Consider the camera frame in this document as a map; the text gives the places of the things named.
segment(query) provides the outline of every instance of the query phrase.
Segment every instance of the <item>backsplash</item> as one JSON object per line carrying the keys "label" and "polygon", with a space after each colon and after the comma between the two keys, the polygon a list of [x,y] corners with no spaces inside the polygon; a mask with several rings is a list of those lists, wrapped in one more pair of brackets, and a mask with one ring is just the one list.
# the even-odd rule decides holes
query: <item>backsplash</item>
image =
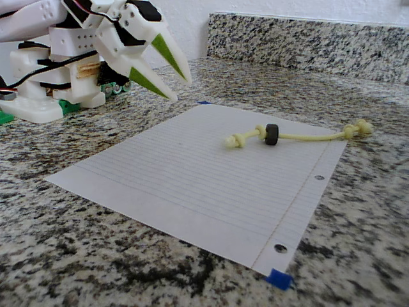
{"label": "backsplash", "polygon": [[409,28],[210,15],[208,56],[409,85]]}

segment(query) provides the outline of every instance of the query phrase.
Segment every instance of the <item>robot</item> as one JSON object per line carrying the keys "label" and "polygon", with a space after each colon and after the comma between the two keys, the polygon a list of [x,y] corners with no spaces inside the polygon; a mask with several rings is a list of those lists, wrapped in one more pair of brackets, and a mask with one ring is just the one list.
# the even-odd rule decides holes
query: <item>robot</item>
{"label": "robot", "polygon": [[[50,46],[31,41],[47,34]],[[106,75],[114,76],[121,88],[134,81],[177,101],[143,59],[148,46],[181,82],[192,83],[185,55],[149,1],[0,0],[0,42],[15,41],[24,41],[10,56],[18,81],[7,85],[0,77],[3,116],[47,123],[71,109],[101,106],[105,93],[98,80]]]}

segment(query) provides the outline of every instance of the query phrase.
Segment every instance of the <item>green base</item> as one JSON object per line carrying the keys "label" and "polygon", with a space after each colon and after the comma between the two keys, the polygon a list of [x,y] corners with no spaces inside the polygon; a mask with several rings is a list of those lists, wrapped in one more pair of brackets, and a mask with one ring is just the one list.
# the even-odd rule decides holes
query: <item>green base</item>
{"label": "green base", "polygon": [[14,116],[0,111],[0,125],[14,121]]}
{"label": "green base", "polygon": [[58,101],[59,106],[63,109],[63,115],[71,112],[77,112],[80,109],[79,104],[71,104],[66,100],[60,99]]}

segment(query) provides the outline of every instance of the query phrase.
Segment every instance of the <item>white paper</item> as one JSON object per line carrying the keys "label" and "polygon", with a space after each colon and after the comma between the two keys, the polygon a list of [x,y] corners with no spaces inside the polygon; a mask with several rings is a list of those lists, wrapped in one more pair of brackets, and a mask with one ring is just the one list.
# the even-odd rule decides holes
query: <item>white paper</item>
{"label": "white paper", "polygon": [[333,133],[204,105],[47,180],[262,274],[285,271],[346,142],[250,138],[245,148],[224,147],[226,137],[268,123],[287,134]]}

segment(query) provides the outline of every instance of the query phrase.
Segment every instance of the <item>blue tape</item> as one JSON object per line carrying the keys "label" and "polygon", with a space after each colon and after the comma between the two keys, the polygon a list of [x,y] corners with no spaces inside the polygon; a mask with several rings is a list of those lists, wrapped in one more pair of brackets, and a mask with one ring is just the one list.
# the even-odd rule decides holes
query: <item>blue tape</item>
{"label": "blue tape", "polygon": [[272,269],[271,274],[269,275],[269,277],[266,277],[265,280],[278,289],[286,291],[291,286],[293,278],[288,274]]}

